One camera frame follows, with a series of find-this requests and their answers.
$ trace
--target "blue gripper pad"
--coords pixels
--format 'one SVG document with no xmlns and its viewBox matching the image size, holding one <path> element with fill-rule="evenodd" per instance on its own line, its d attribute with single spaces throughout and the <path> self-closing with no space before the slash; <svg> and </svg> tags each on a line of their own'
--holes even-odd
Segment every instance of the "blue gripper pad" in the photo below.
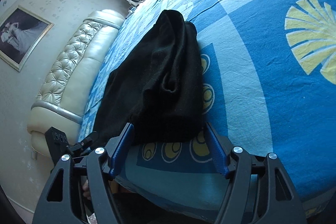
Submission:
<svg viewBox="0 0 336 224">
<path fill-rule="evenodd" d="M 216 171 L 223 176 L 226 176 L 229 173 L 229 169 L 227 168 L 226 154 L 224 153 L 222 146 L 208 124 L 204 126 L 203 131 L 204 139 L 212 156 Z"/>
<path fill-rule="evenodd" d="M 130 150 L 134 139 L 134 126 L 130 123 L 126 131 L 122 132 L 119 137 L 115 138 L 121 138 L 121 140 L 111 157 L 112 168 L 110 170 L 110 176 L 112 178 L 119 175 L 124 166 L 128 151 Z"/>
</svg>

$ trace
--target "silver screw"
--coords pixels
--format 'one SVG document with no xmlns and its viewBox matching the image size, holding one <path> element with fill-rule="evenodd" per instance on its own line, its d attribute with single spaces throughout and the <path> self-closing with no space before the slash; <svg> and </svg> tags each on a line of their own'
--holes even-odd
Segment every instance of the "silver screw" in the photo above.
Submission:
<svg viewBox="0 0 336 224">
<path fill-rule="evenodd" d="M 67 161 L 67 160 L 70 159 L 70 156 L 69 156 L 68 154 L 65 154 L 65 155 L 62 156 L 61 159 L 62 159 L 63 161 Z"/>
<path fill-rule="evenodd" d="M 277 156 L 277 154 L 275 154 L 275 153 L 269 153 L 269 154 L 268 154 L 268 157 L 269 157 L 270 159 L 275 160 L 278 156 Z"/>
<path fill-rule="evenodd" d="M 236 153 L 241 153 L 241 152 L 243 152 L 243 149 L 239 146 L 236 146 L 236 147 L 233 148 L 233 151 L 236 152 Z"/>
<path fill-rule="evenodd" d="M 96 150 L 95 150 L 95 153 L 96 153 L 96 154 L 103 154 L 104 152 L 105 152 L 105 149 L 102 148 L 102 147 L 98 147 L 98 148 L 96 148 Z"/>
</svg>

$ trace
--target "bride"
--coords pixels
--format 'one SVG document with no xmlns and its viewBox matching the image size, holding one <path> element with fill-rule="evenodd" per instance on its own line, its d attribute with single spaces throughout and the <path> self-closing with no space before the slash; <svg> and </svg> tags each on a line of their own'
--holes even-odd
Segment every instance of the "bride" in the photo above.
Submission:
<svg viewBox="0 0 336 224">
<path fill-rule="evenodd" d="M 15 49 L 20 51 L 20 54 L 25 54 L 45 27 L 45 23 L 39 22 L 39 24 L 33 28 L 21 30 L 19 29 L 18 22 L 7 23 L 5 26 L 7 30 L 1 34 L 1 40 L 11 44 Z"/>
</svg>

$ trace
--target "gold picture frame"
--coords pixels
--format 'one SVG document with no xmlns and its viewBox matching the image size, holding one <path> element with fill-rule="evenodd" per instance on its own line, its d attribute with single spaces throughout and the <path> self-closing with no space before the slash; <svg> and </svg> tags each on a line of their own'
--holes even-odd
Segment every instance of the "gold picture frame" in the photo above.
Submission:
<svg viewBox="0 0 336 224">
<path fill-rule="evenodd" d="M 28 57 L 53 23 L 16 6 L 0 18 L 0 57 L 21 71 Z"/>
</svg>

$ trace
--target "patterned bedspread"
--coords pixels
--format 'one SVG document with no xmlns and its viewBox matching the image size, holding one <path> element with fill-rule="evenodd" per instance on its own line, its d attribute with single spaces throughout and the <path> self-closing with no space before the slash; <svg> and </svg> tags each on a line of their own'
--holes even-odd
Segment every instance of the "patterned bedspread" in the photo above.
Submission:
<svg viewBox="0 0 336 224">
<path fill-rule="evenodd" d="M 278 154 L 302 201 L 336 186 L 336 158 L 330 157 L 336 147 L 336 0 L 146 0 L 105 58 L 79 140 L 92 131 L 110 72 L 164 9 L 180 11 L 197 28 L 204 120 L 250 153 Z M 227 186 L 202 132 L 186 143 L 133 147 L 117 180 L 164 208 L 210 222 Z"/>
</svg>

